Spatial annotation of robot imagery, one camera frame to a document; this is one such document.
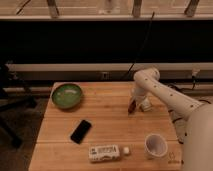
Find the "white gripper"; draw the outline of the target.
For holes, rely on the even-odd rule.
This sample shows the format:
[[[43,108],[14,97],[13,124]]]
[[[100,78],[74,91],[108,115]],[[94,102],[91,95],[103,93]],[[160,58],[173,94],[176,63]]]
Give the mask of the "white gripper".
[[[149,111],[152,108],[147,92],[139,86],[135,86],[132,89],[130,104],[133,105],[133,109],[140,108],[143,112]]]

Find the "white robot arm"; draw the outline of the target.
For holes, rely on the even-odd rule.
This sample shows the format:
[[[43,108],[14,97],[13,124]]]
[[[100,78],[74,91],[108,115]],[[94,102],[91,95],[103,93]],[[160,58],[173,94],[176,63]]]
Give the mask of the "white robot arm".
[[[134,100],[144,100],[148,92],[187,121],[181,171],[213,171],[213,104],[202,103],[159,82],[156,68],[137,71]]]

